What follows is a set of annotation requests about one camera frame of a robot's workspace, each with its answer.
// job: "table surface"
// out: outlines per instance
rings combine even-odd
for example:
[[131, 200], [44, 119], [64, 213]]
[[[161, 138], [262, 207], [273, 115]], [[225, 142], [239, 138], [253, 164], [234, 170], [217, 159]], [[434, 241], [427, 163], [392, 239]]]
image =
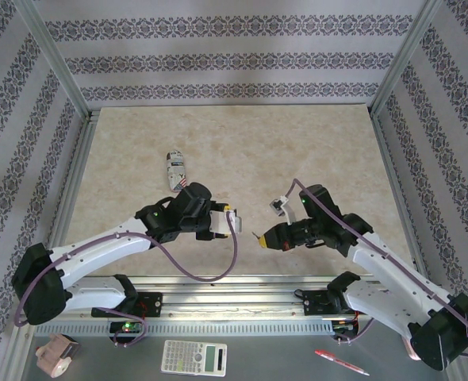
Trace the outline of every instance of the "table surface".
[[[182, 375], [160, 372], [163, 344], [167, 338], [205, 341], [227, 345], [227, 367], [222, 381], [229, 380], [343, 380], [343, 381], [444, 381], [445, 372], [434, 371], [422, 361], [413, 361], [405, 351], [401, 337], [382, 324], [374, 324], [353, 345], [335, 343], [326, 336], [274, 337], [147, 337], [131, 348], [114, 347], [106, 337], [74, 337], [82, 347], [60, 381], [162, 380], [187, 381]], [[30, 353], [48, 343], [47, 337], [35, 337]], [[316, 349], [333, 352], [339, 359], [355, 364], [370, 377], [334, 364], [315, 354]], [[193, 381], [210, 381], [207, 376]], [[49, 376], [29, 361], [24, 381], [47, 381]]]
[[[282, 222], [269, 208], [292, 178], [320, 183], [343, 214], [356, 213], [409, 263], [411, 257], [374, 131], [364, 105], [184, 106], [103, 108], [75, 203], [67, 243], [132, 217], [171, 193], [166, 154], [182, 152], [188, 182], [206, 185], [218, 202], [238, 209], [243, 233], [233, 274], [366, 274], [329, 248], [276, 252], [259, 235]], [[294, 191], [297, 218], [306, 217]], [[223, 272], [232, 240], [196, 241], [182, 234], [166, 244], [197, 275]], [[118, 260], [97, 275], [177, 275], [157, 249]]]

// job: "marble tabletop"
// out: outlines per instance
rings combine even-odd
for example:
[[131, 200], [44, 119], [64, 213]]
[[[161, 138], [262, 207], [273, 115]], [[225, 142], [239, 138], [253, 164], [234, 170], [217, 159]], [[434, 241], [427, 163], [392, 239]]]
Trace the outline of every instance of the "marble tabletop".
[[[112, 229], [143, 206], [172, 196], [166, 154], [182, 152], [189, 183], [207, 186], [243, 218], [233, 274], [338, 275], [362, 268], [329, 248], [276, 252], [251, 234], [282, 222], [269, 203], [292, 178], [325, 186], [342, 213], [356, 213], [409, 263], [411, 257], [365, 105], [175, 106], [103, 108], [75, 203], [67, 243]], [[291, 198], [305, 217], [297, 191]], [[166, 244], [197, 275], [230, 264], [232, 240], [196, 241], [182, 234]], [[118, 260], [97, 275], [178, 275], [152, 249]]]

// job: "calculator display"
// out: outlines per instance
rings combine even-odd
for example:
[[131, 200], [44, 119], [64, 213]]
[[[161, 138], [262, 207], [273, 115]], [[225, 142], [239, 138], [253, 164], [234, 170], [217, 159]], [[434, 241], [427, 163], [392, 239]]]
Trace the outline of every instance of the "calculator display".
[[205, 371], [214, 371], [215, 368], [215, 347], [208, 345], [205, 347]]

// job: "wall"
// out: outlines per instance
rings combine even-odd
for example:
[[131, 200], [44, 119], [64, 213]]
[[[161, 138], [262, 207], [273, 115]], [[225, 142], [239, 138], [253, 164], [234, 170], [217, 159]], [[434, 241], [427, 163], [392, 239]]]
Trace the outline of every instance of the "wall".
[[369, 102], [424, 0], [40, 0], [93, 109]]
[[378, 120], [429, 275], [468, 294], [468, 1], [441, 5]]
[[47, 240], [80, 125], [13, 4], [0, 0], [0, 363], [10, 279], [24, 250]]

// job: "black mounting bracket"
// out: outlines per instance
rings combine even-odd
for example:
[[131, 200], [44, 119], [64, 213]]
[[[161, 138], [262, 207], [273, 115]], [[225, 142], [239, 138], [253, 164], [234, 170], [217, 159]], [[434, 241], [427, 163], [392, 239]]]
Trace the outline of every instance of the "black mounting bracket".
[[328, 290], [295, 290], [294, 295], [303, 301], [303, 311], [305, 316], [317, 315], [353, 315], [353, 310], [338, 311], [328, 297]]
[[[127, 314], [138, 316], [139, 318], [159, 318], [162, 311], [163, 294], [161, 292], [139, 292], [137, 300]], [[91, 309], [93, 318], [119, 318], [119, 315], [109, 314], [97, 308]]]

